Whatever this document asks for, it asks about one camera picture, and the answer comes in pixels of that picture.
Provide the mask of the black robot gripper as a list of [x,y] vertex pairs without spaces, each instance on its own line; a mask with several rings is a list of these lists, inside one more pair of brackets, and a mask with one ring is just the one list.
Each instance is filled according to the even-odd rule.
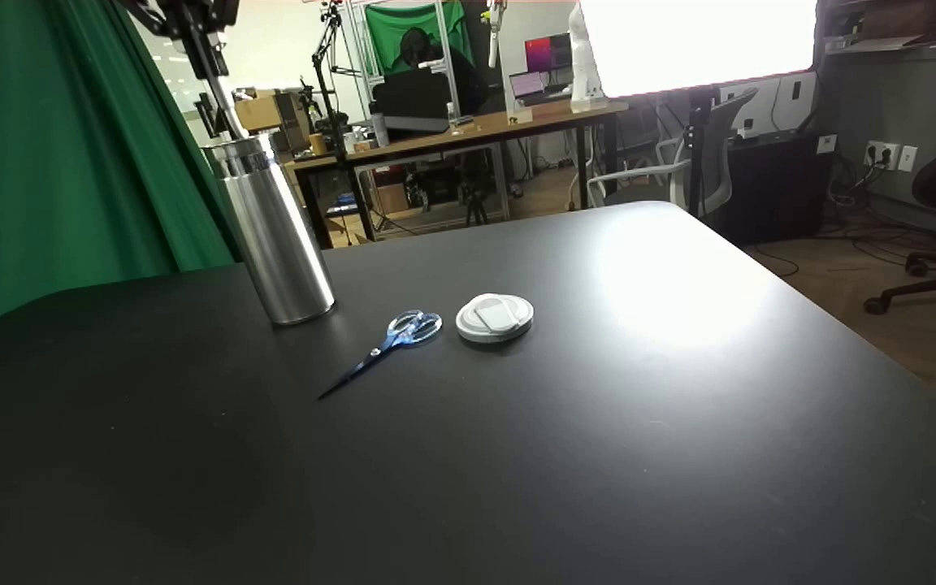
[[179,38],[199,79],[219,79],[227,71],[211,35],[238,24],[239,0],[119,0],[119,5],[145,31]]

